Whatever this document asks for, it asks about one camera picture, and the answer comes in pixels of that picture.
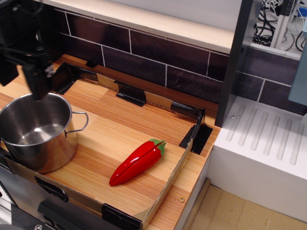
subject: cardboard tray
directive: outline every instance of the cardboard tray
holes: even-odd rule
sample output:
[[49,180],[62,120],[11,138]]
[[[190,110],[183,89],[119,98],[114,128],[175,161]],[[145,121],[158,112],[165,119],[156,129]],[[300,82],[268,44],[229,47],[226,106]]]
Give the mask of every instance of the cardboard tray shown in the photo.
[[[66,165],[42,175],[5,160],[13,173],[64,202],[80,206],[120,228],[146,229],[190,151],[201,150],[212,129],[204,124],[204,111],[142,91],[139,95],[147,103],[139,106],[115,92],[127,95],[132,90],[135,94],[134,88],[124,85],[122,90],[123,85],[107,77],[97,78],[99,84],[92,79],[77,80],[63,95],[73,111],[89,115],[88,126],[77,134],[78,150]],[[83,126],[83,119],[73,117],[75,128]],[[162,160],[133,179],[110,187],[113,171],[151,138],[167,142]]]

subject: grout line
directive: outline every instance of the grout line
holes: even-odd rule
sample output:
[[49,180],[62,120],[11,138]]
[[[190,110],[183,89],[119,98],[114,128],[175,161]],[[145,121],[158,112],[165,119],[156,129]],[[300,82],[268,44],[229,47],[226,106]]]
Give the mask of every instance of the grout line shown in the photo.
[[285,83],[282,83],[282,82],[279,82],[279,81],[276,81],[276,80],[271,80],[271,79],[267,79],[267,78],[262,78],[262,77],[259,77],[259,76],[256,76],[256,75],[252,75],[252,74],[248,74],[248,73],[243,73],[243,74],[246,74],[246,75],[251,76],[251,77],[254,77],[254,78],[259,78],[259,79],[262,79],[262,80],[274,82],[274,83],[276,83],[276,84],[280,84],[280,85],[284,85],[284,86],[289,86],[289,87],[292,86],[292,85],[288,85],[288,84],[285,84]]
[[210,61],[210,56],[211,56],[211,52],[209,52],[206,76],[208,75],[208,72],[209,72],[209,61]]
[[132,54],[132,43],[131,43],[131,30],[129,31],[129,44],[130,44],[130,53]]
[[104,55],[104,48],[101,46],[101,53],[102,53],[102,60],[104,62],[104,67],[106,67],[106,63],[105,63],[105,55]]
[[68,23],[68,19],[67,19],[67,14],[66,14],[66,13],[65,13],[65,18],[66,18],[66,23],[67,23],[69,35],[71,36],[71,29],[70,29],[70,27],[69,27],[69,23]]
[[261,89],[260,89],[260,92],[259,92],[259,96],[258,96],[257,102],[259,102],[259,100],[260,100],[260,97],[261,97],[261,94],[262,94],[262,90],[263,90],[265,81],[266,81],[266,80],[264,79],[264,80],[263,80],[263,83],[262,83],[262,86],[261,86]]
[[167,65],[165,65],[165,87],[167,87]]
[[[156,60],[153,60],[153,59],[150,59],[150,58],[147,58],[147,57],[142,57],[142,56],[139,56],[139,55],[136,55],[136,54],[132,54],[132,53],[127,52],[127,51],[123,51],[123,50],[120,50],[120,49],[116,49],[116,48],[113,48],[113,47],[109,47],[109,46],[106,46],[106,45],[102,45],[102,44],[99,44],[99,43],[96,43],[96,42],[88,41],[88,40],[83,39],[83,38],[80,38],[80,37],[75,37],[75,36],[67,35],[67,34],[63,34],[63,35],[70,36],[70,37],[73,37],[73,38],[77,38],[77,39],[83,40],[83,41],[85,41],[85,42],[93,43],[93,44],[96,44],[96,45],[99,45],[99,46],[102,46],[102,47],[107,47],[107,48],[110,48],[110,49],[113,49],[113,50],[117,50],[117,51],[120,51],[120,52],[123,52],[123,53],[126,53],[126,54],[130,54],[130,55],[133,55],[133,56],[136,56],[136,57],[139,57],[139,58],[143,58],[143,59],[149,60],[149,61],[153,61],[153,62],[156,62],[156,63],[160,63],[160,64],[162,64],[162,65],[166,65],[166,63],[163,63],[163,62],[160,62],[160,61],[156,61]],[[202,77],[211,79],[211,80],[213,80],[213,81],[217,81],[217,82],[223,83],[223,81],[220,81],[220,80],[217,80],[217,79],[214,79],[214,78],[210,78],[210,77],[208,77],[208,76],[201,75],[201,74],[199,74],[199,73],[195,73],[195,72],[189,71],[189,70],[187,70],[187,69],[182,69],[182,68],[180,68],[180,67],[172,66],[172,65],[168,65],[168,66],[171,66],[171,67],[174,67],[174,68],[176,68],[176,69],[180,69],[180,70],[183,70],[183,71],[185,71],[185,72],[192,73],[192,74],[195,74],[195,75],[198,75],[198,76],[202,76]]]

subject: wooden countertop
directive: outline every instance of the wooden countertop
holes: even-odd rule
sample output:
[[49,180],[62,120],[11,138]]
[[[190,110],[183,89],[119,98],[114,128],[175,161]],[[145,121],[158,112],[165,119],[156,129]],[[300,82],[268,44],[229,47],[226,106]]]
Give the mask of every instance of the wooden countertop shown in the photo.
[[[0,107],[27,93],[29,90],[21,74],[9,85],[0,88]],[[139,107],[115,95],[114,91],[86,80],[78,80],[64,94],[73,111],[87,112],[90,122],[84,131],[78,133],[79,148],[73,159],[61,169],[45,176],[101,203],[110,203],[137,216],[140,210],[152,206],[166,184],[184,151],[178,145],[194,121],[151,104]],[[82,127],[84,118],[74,116],[73,122],[75,127]],[[213,125],[214,117],[208,116],[206,122],[213,127],[213,132],[203,151],[200,155],[189,154],[147,229],[172,230],[176,226],[219,132],[219,128]],[[143,177],[139,176],[121,186],[113,187],[113,191],[109,190],[108,180],[112,172],[134,149],[150,138],[167,141],[164,160],[147,170]],[[109,195],[101,193],[102,190],[106,190]],[[114,193],[123,197],[114,198]]]

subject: toy pepper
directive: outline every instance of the toy pepper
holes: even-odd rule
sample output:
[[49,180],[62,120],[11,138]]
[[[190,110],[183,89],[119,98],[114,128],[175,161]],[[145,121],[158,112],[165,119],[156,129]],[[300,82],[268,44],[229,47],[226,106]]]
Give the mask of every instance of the toy pepper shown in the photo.
[[164,154],[165,144],[164,140],[150,139],[139,146],[114,171],[109,182],[110,186],[123,183],[157,163]]

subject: black cable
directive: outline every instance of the black cable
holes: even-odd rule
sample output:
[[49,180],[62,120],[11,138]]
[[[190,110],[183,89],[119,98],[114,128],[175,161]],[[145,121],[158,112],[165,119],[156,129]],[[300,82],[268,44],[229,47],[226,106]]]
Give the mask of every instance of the black cable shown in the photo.
[[[255,25],[253,43],[260,44],[263,46],[270,46],[275,32],[275,27],[271,23],[277,22],[277,20],[267,20],[266,10],[268,10],[269,8],[265,7],[266,2],[267,0],[262,2],[260,9],[261,11],[258,16],[258,22],[263,23],[263,25],[262,26],[257,26],[257,24]],[[271,32],[271,35],[267,34],[262,35],[264,31]]]
[[301,32],[299,33],[299,35],[297,36],[296,41],[295,41],[295,46],[296,46],[296,48],[297,48],[299,51],[301,51],[301,52],[303,52],[303,50],[300,49],[300,48],[298,47],[297,41],[298,41],[299,37],[302,35],[302,33],[303,33],[303,31],[301,31]]
[[301,44],[302,49],[304,49],[304,46],[305,46],[305,45],[303,45],[304,42],[306,42],[306,38],[304,38],[304,40],[302,41],[302,44]]

